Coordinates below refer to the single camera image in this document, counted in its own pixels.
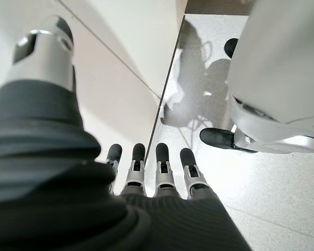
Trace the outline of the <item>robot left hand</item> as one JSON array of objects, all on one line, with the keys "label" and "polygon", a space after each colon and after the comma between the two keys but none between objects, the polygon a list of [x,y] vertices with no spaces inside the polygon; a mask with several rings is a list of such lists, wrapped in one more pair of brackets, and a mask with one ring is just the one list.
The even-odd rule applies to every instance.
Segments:
[{"label": "robot left hand", "polygon": [[122,148],[96,161],[101,146],[84,130],[73,49],[59,16],[15,45],[0,87],[0,250],[249,250],[188,148],[180,152],[187,199],[164,143],[156,146],[155,195],[145,193],[141,143],[113,194]]}]

